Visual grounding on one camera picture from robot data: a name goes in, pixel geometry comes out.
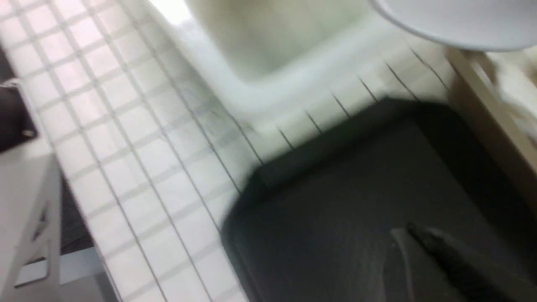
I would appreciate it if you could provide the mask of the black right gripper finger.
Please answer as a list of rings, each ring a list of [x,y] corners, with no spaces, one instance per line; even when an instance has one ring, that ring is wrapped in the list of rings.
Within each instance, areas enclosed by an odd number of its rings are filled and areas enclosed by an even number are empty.
[[[536,286],[451,235],[413,223],[391,230],[390,302],[535,302]]]

